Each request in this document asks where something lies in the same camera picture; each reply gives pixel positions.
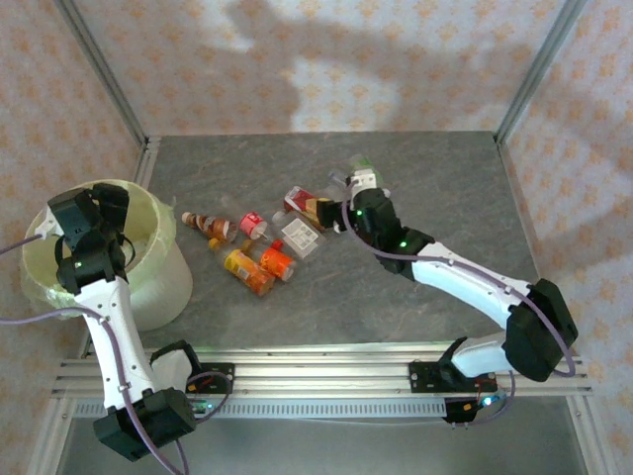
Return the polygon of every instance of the red bottle cap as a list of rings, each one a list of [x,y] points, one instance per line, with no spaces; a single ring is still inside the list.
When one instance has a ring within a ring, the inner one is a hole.
[[[275,250],[281,250],[284,247],[284,242],[280,239],[275,239],[270,246]]]

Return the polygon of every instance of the metal frame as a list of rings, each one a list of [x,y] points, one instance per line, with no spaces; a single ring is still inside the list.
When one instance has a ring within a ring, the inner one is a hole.
[[[587,0],[566,1],[542,48],[513,99],[495,135],[499,151],[519,121],[556,53]],[[73,0],[55,0],[61,15],[81,45],[130,133],[141,146],[135,182],[147,187],[160,146],[148,139],[103,53],[92,37]],[[415,359],[437,360],[447,343],[301,346],[212,351],[199,349],[201,361],[230,361],[236,366],[233,400],[268,401],[410,401],[407,364]],[[605,444],[590,381],[581,358],[575,378],[552,377],[534,383],[517,377],[517,397],[564,396],[589,475],[616,475],[610,447]],[[506,376],[498,377],[507,385]],[[424,401],[445,394],[415,395]],[[103,397],[98,363],[90,339],[84,338],[77,359],[63,361],[46,408],[29,475],[55,473],[77,404]]]
[[[202,362],[235,363],[235,383],[230,401],[238,405],[252,407],[262,401],[268,405],[288,406],[305,402],[340,407],[378,404],[388,409],[376,417],[392,418],[406,415],[392,410],[390,405],[411,404],[413,399],[432,404],[437,398],[467,396],[442,393],[413,395],[410,391],[407,364],[413,360],[436,361],[448,345],[444,342],[363,343],[227,350],[199,348],[197,352]],[[613,455],[604,443],[606,437],[593,402],[586,365],[581,357],[576,357],[575,361],[578,372],[574,378],[552,376],[545,383],[535,383],[517,376],[516,396],[566,397],[588,474],[617,475]],[[565,371],[566,364],[560,364],[559,369]],[[501,386],[509,384],[506,375],[500,374],[497,379]],[[92,350],[84,359],[68,359],[61,363],[44,429],[36,446],[37,457],[32,460],[29,475],[55,473],[69,433],[70,420],[80,417],[75,416],[75,408],[87,399],[102,397],[101,373]],[[306,416],[308,419],[315,418],[314,415]],[[297,414],[293,417],[300,419],[305,416]],[[350,411],[337,414],[337,417],[354,418],[354,414]]]
[[[112,99],[112,102],[121,114],[130,134],[139,146],[144,145],[146,142],[145,132],[136,117],[135,111],[128,102],[119,81],[117,81],[106,57],[104,57],[97,42],[90,33],[81,13],[79,13],[79,9],[74,0],[54,0],[54,3],[68,25],[68,28],[77,39],[88,62],[94,68],[97,77],[99,77],[110,99]]]
[[[512,129],[521,118],[523,111],[552,64],[556,53],[565,42],[568,33],[576,23],[576,19],[586,2],[587,0],[567,0],[565,5],[563,5],[561,13],[559,13],[554,25],[552,25],[552,29],[548,33],[543,46],[536,53],[536,57],[528,69],[523,83],[501,121],[501,125],[495,134],[497,143],[505,143],[510,136]]]

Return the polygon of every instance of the orange bottle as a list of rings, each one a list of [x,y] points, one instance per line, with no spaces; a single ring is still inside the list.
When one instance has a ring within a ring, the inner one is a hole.
[[[257,262],[266,272],[280,278],[284,282],[292,277],[297,262],[283,252],[266,244],[247,239],[241,247],[248,257]]]
[[[209,241],[209,247],[216,253],[218,262],[259,297],[272,289],[275,277],[262,270],[237,247],[216,238]]]

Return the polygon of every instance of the cable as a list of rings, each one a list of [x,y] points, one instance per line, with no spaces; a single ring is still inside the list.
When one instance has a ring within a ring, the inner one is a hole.
[[[228,399],[228,396],[230,395],[230,386],[232,383],[230,379],[228,379],[228,376],[226,376],[224,373],[221,373],[220,371],[205,371],[204,373],[198,373],[195,376],[192,376],[191,378],[189,378],[187,380],[187,384],[191,384],[194,381],[198,381],[199,379],[206,378],[208,376],[214,376],[214,377],[219,377],[219,378],[224,379],[226,381],[226,393],[223,399],[220,401],[220,403],[217,406],[215,406],[215,408],[210,413],[198,419],[198,425],[200,425],[201,423],[205,423],[210,418],[212,418],[215,414],[217,414],[218,411],[222,408],[222,406],[226,403],[226,400]]]
[[[19,240],[18,242],[14,242],[13,244],[7,245],[6,247],[3,247],[2,249],[0,249],[0,255],[9,252],[10,250],[15,249],[16,247],[21,247],[24,244],[28,244],[29,242],[33,242],[34,240],[38,240],[42,238],[42,235],[33,235],[31,237],[26,237],[22,240]]]
[[[110,345],[112,346],[112,350],[115,356],[119,386],[123,387],[123,390],[121,391],[121,394],[123,396],[123,401],[126,406],[126,411],[128,412],[128,416],[130,417],[130,420],[132,421],[132,424],[135,427],[136,432],[138,433],[138,436],[140,437],[142,442],[145,444],[147,449],[151,452],[151,454],[156,458],[156,460],[158,460],[158,462],[160,462],[160,464],[163,467],[165,467],[165,469],[167,469],[172,475],[189,475],[189,466],[187,464],[184,451],[182,450],[182,446],[178,443],[178,440],[176,440],[178,453],[181,459],[184,460],[183,472],[181,472],[175,466],[173,466],[172,463],[169,460],[167,460],[167,458],[158,451],[158,447],[156,447],[156,445],[151,440],[151,438],[149,438],[149,435],[147,434],[144,427],[140,423],[140,420],[138,419],[138,415],[136,414],[135,408],[132,405],[132,399],[130,398],[130,388],[128,387],[128,384],[126,382],[126,376],[125,376],[125,371],[123,367],[123,358],[121,356],[121,348],[119,347],[119,342],[117,341],[117,337],[115,336],[115,333],[113,332],[112,327],[110,327],[110,324],[105,319],[103,319],[101,315],[99,315],[94,310],[88,309],[86,307],[66,307],[63,309],[53,310],[46,314],[42,314],[42,315],[38,315],[35,317],[30,317],[28,319],[23,319],[23,320],[18,320],[18,321],[0,319],[0,325],[29,324],[32,322],[40,322],[42,320],[49,319],[52,317],[58,317],[60,315],[64,315],[68,313],[85,314],[88,317],[96,319],[101,324],[103,330],[106,332],[106,334],[108,335],[108,338],[110,339]]]
[[[132,244],[132,241],[128,239],[128,237],[126,235],[121,235],[123,236],[123,240],[125,240],[130,247],[132,248],[132,255],[130,256],[130,260],[128,261],[128,263],[126,264],[126,267],[128,267],[130,264],[132,264],[135,261],[136,258],[136,249],[135,249],[135,245]]]
[[[360,242],[363,246],[365,246],[368,249],[370,249],[374,254],[379,255],[381,257],[384,257],[384,258],[387,258],[387,259],[391,259],[391,260],[405,260],[405,261],[413,261],[413,262],[417,262],[417,261],[420,261],[420,262],[436,262],[436,263],[439,262],[441,264],[446,264],[448,266],[460,267],[460,268],[462,268],[462,269],[464,269],[464,270],[466,270],[466,271],[468,271],[468,272],[470,272],[472,274],[477,275],[478,277],[483,278],[485,281],[488,281],[489,283],[498,286],[501,289],[506,289],[508,287],[505,284],[505,282],[502,282],[501,280],[493,277],[488,272],[485,272],[484,270],[481,270],[481,269],[479,269],[477,267],[469,265],[469,264],[467,264],[465,262],[460,262],[459,260],[448,259],[446,257],[426,257],[426,256],[423,256],[423,255],[391,254],[389,252],[383,252],[380,249],[377,249],[377,248],[369,245],[359,235],[357,235],[354,232],[354,229],[352,228],[352,226],[351,226],[351,224],[349,222],[349,217],[347,216],[347,211],[348,210],[351,211],[349,209],[349,200],[350,200],[350,196],[351,196],[351,190],[352,190],[352,188],[354,187],[354,185],[356,183],[357,183],[357,181],[352,181],[352,183],[350,183],[350,185],[345,190],[346,192],[345,192],[345,196],[343,197],[342,213],[341,213],[342,218],[343,218],[343,223],[345,224],[345,227],[350,230],[350,234],[353,236],[353,238],[356,239],[358,242]],[[574,362],[574,358],[572,356],[572,353],[570,352],[570,349],[567,347],[567,345],[563,341],[563,337],[561,336],[561,334],[558,333],[558,331],[554,328],[554,326],[549,321],[549,319],[547,317],[545,317],[545,314],[543,314],[541,309],[539,309],[534,302],[532,302],[530,299],[525,297],[523,294],[518,292],[513,287],[509,287],[509,293],[511,295],[513,295],[514,297],[516,297],[517,299],[519,299],[522,303],[527,305],[536,314],[536,316],[540,319],[540,321],[543,323],[545,328],[549,331],[549,333],[552,335],[552,337],[554,338],[556,343],[561,348],[561,351],[563,352],[563,355],[565,356],[565,360],[566,360],[567,365],[569,367],[569,371],[563,372],[563,371],[559,371],[557,369],[554,369],[554,371],[553,371],[554,374],[556,374],[558,376],[567,377],[567,378],[572,378],[572,377],[576,376],[576,363]]]

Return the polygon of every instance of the yellow bottle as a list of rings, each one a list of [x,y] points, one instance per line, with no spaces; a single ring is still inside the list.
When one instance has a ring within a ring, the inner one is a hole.
[[[258,296],[272,289],[275,277],[262,270],[237,247],[215,238],[209,241],[209,247],[216,253],[218,262]]]

